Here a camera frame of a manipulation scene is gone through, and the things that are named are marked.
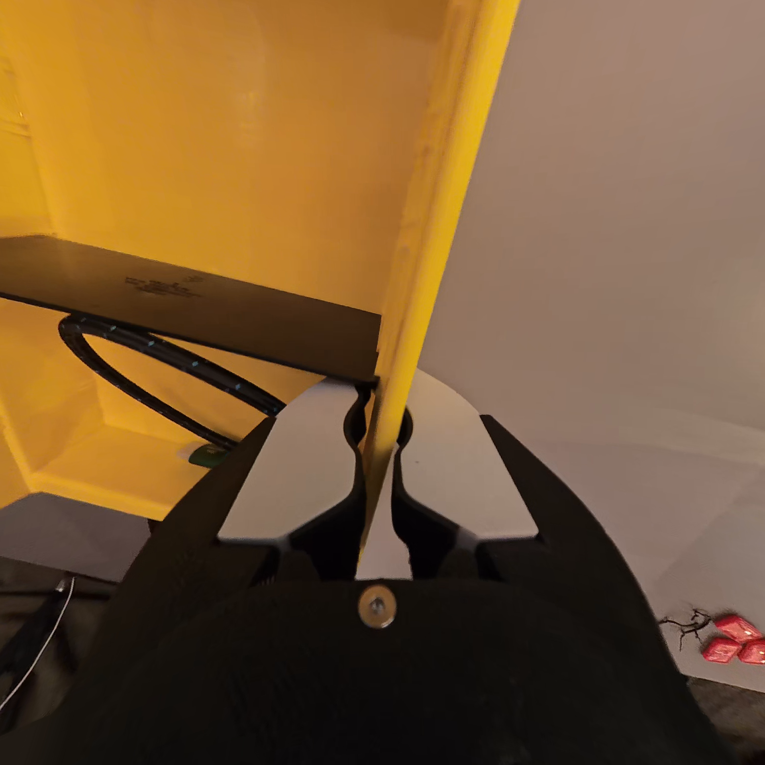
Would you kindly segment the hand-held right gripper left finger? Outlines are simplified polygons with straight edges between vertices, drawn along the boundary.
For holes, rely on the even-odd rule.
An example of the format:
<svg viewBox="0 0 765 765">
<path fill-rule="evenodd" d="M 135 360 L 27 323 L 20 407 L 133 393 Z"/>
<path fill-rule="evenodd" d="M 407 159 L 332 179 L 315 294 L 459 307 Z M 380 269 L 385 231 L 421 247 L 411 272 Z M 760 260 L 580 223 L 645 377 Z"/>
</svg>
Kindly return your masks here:
<svg viewBox="0 0 765 765">
<path fill-rule="evenodd" d="M 223 549 L 357 562 L 367 391 L 325 379 L 278 414 L 217 534 Z"/>
</svg>

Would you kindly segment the small dark twig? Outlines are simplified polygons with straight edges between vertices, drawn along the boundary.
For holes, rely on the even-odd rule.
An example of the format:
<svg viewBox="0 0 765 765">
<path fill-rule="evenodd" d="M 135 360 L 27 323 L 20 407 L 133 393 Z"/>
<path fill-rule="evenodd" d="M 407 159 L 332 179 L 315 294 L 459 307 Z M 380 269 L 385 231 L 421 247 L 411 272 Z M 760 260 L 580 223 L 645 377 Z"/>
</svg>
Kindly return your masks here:
<svg viewBox="0 0 765 765">
<path fill-rule="evenodd" d="M 694 608 L 686 620 L 663 617 L 657 621 L 658 626 L 672 626 L 678 633 L 678 651 L 683 651 L 685 640 L 691 636 L 698 644 L 702 644 L 702 633 L 712 626 L 714 618 L 708 612 Z"/>
</svg>

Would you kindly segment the black hdmi cable green plugs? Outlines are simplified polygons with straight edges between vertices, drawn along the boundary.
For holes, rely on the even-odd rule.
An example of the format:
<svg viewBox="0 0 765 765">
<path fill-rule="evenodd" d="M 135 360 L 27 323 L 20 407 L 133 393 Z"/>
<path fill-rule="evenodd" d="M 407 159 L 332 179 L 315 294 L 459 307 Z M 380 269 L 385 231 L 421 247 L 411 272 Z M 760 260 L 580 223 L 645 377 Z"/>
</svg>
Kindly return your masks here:
<svg viewBox="0 0 765 765">
<path fill-rule="evenodd" d="M 132 382 L 101 358 L 86 336 L 99 337 L 185 373 L 245 403 L 267 418 L 276 418 L 286 407 L 285 402 L 247 379 L 148 331 L 130 329 L 113 324 L 110 320 L 75 313 L 61 319 L 58 332 L 68 349 L 97 376 L 144 407 L 201 438 L 203 444 L 195 447 L 187 458 L 189 464 L 198 467 L 212 469 L 220 465 L 239 444 L 238 441 L 202 425 Z"/>
</svg>

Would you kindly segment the black multiport hub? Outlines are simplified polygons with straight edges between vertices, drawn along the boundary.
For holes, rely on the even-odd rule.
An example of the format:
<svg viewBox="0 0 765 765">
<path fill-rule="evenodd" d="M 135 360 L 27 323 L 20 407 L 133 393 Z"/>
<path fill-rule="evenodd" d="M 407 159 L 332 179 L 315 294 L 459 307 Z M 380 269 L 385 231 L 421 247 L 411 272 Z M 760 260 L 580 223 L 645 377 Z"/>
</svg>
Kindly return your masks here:
<svg viewBox="0 0 765 765">
<path fill-rule="evenodd" d="M 1 240 L 2 298 L 374 384 L 381 317 L 47 235 Z"/>
</svg>

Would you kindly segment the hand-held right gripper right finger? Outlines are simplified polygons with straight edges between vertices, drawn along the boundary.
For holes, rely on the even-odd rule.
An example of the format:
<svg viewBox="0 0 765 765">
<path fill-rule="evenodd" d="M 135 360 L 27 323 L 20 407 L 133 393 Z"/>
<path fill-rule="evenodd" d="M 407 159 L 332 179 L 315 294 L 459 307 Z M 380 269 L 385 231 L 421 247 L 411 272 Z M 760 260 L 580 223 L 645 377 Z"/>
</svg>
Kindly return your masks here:
<svg viewBox="0 0 765 765">
<path fill-rule="evenodd" d="M 539 534 L 479 412 L 418 370 L 393 460 L 391 517 L 410 562 Z"/>
</svg>

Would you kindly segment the yellow plastic bin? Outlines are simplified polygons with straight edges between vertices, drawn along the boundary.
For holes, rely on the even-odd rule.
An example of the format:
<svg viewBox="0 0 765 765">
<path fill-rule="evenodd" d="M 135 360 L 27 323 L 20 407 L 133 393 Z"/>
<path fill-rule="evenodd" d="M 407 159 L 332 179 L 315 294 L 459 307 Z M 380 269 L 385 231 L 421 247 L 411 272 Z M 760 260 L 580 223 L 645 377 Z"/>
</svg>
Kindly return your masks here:
<svg viewBox="0 0 765 765">
<path fill-rule="evenodd" d="M 363 457 L 394 441 L 520 2 L 2 2 L 2 238 L 47 235 L 381 317 Z M 203 440 L 2 298 L 2 508 L 150 519 Z M 175 340 L 285 401 L 322 375 Z M 236 440 L 264 415 L 86 336 Z"/>
</svg>

